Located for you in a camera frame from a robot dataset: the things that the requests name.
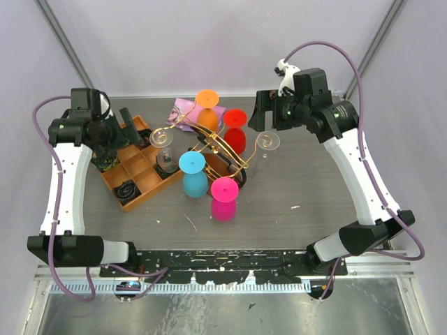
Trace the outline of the clear tall wine glass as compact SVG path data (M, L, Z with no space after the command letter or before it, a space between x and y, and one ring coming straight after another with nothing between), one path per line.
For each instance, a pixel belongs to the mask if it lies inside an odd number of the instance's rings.
M272 131L263 131L256 138L256 144L261 149L262 157L266 158L269 151L276 150L281 143L280 137Z

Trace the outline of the red wine glass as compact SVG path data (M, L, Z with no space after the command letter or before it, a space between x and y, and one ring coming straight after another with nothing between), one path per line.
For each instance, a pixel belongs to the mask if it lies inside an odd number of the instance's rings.
M241 109L228 110L223 116L223 122L228 128L224 140L236 154L242 154L246 149L246 135L242 130L247 122L246 113Z

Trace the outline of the wooden compartment tray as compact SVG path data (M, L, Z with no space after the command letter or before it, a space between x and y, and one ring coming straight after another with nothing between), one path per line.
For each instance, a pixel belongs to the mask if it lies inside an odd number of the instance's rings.
M156 155L158 151L159 149L152 145L139 147L130 144L118 150L117 154L120 161L118 165L104 173L100 173L123 211L130 212L136 209L183 177L183 172L178 170L167 179L162 180L160 178L154 168L157 164ZM130 202L122 204L113 193L113 188L120 186L127 180L135 182L141 195Z

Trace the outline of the orange wine glass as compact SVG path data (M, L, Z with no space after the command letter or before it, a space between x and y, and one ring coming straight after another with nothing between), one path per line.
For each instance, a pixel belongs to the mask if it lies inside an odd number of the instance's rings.
M219 118L214 108L219 102L219 95L211 89L204 89L196 95L196 103L203 107L198 113L197 123L207 129L217 132Z

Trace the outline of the gold wire wine glass rack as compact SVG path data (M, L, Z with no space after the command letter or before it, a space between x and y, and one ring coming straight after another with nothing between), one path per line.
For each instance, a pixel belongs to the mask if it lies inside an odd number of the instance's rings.
M216 166L209 163L205 164L205 174L207 177L215 181L219 177L231 177L237 185L242 188L247 182L246 169L249 167L249 159L242 159L240 154L236 154L230 145L224 140L224 134L228 128L224 124L224 115L227 111L219 117L219 125L217 132L213 132L204 126L201 126L197 122L192 122L187 119L189 112L184 114L179 121L185 120L185 122L198 134L198 141L202 144L200 149L192 147L192 151L202 151L206 148L210 149L215 156L218 156L221 161L226 164L224 170L219 170Z

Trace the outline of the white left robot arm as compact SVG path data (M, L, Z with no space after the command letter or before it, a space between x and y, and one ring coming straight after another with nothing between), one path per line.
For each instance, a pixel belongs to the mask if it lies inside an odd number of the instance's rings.
M87 235L83 203L91 158L112 158L144 141L126 108L120 110L125 126L119 125L105 92L74 88L69 98L71 106L41 136L52 157L50 192L39 233L28 237L27 249L54 267L111 263L123 276L133 276L140 268L133 243Z

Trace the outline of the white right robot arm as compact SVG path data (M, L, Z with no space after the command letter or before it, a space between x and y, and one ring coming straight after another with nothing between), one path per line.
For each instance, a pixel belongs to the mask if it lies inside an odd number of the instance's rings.
M257 91L248 126L263 132L267 111L272 112L272 128L277 131L305 126L336 163L356 210L356 221L308 245L307 268L321 275L330 268L331 260L361 255L391 240L402 231L398 219L410 226L415 217L389 194L375 164L364 166L367 147L358 143L358 113L348 101L333 102L325 71L291 65L277 66L274 71L282 78L280 87Z

